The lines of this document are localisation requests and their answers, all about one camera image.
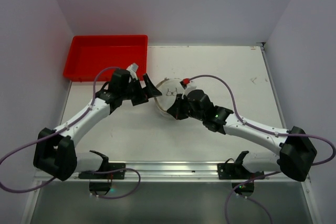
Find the white round laundry bag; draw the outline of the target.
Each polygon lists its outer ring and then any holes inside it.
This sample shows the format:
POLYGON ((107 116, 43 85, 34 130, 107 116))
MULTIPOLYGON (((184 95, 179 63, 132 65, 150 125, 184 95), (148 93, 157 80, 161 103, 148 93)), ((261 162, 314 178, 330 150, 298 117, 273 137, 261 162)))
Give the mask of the white round laundry bag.
POLYGON ((162 95, 154 98, 155 104, 159 113, 170 120, 174 118, 167 111, 174 104, 176 96, 184 92, 181 81, 179 78, 165 78, 156 85, 162 95))

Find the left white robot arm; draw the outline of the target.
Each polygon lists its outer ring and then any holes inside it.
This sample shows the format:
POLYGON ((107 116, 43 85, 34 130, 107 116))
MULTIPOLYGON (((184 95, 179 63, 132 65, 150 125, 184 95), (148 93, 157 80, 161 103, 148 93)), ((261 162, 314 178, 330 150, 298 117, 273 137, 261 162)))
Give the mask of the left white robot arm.
POLYGON ((80 140, 101 120, 112 114, 125 100, 133 106, 147 103, 162 93, 143 75, 141 86, 135 71, 116 69, 109 82, 93 91, 89 104, 64 124, 53 130, 45 128, 38 135, 33 166, 65 181, 73 173, 105 175, 111 172, 107 156, 97 152, 77 153, 80 140))

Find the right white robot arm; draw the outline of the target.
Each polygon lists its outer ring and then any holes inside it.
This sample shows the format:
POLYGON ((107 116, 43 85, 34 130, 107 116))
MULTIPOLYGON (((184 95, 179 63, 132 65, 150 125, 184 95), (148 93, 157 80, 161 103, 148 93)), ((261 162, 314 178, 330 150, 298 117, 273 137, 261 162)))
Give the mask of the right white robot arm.
POLYGON ((251 174, 282 172, 303 182, 317 155, 316 148, 301 128, 294 126, 286 130, 251 124, 232 110, 214 105, 202 90, 193 90, 188 95, 178 94, 167 113, 176 120, 197 119, 212 132, 240 137, 268 149, 269 153, 240 153, 235 163, 251 174))

